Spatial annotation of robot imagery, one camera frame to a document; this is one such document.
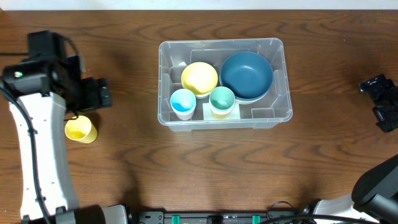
light blue cup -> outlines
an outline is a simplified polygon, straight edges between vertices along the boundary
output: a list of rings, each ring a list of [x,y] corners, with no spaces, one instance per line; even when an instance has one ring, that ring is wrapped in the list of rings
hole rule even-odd
[[[193,112],[195,112],[197,99],[192,91],[179,89],[172,94],[170,104],[178,118],[188,120],[192,118]]]

green cup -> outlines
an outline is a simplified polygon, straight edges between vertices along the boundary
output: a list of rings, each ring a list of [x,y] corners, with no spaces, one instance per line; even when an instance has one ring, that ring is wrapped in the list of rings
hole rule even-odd
[[[215,116],[227,117],[235,104],[235,94],[224,86],[216,87],[210,93],[209,106]]]

yellow cup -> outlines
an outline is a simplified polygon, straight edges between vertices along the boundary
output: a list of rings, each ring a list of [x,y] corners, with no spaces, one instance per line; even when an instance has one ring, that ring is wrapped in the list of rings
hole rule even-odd
[[[65,125],[65,135],[68,139],[91,143],[97,138],[97,129],[86,116],[79,116],[77,119],[69,120]]]

white wall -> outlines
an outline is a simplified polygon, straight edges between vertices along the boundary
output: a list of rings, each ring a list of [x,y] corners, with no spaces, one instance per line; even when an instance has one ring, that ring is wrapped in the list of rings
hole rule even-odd
[[[0,0],[4,10],[398,9],[398,0]]]

plastic bin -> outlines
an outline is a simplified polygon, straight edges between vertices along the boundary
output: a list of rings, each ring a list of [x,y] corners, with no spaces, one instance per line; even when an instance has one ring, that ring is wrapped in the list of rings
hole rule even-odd
[[[224,61],[232,54],[242,51],[255,52],[270,62],[274,71],[274,83],[265,97],[249,105],[239,105],[240,119],[204,120],[203,104],[208,103],[208,97],[197,100],[192,119],[178,119],[171,109],[170,97],[174,91],[182,88],[181,74],[184,68],[194,62],[206,62],[214,66],[220,75]],[[277,38],[163,42],[159,46],[158,97],[158,120],[172,131],[272,128],[293,116],[284,46]]]

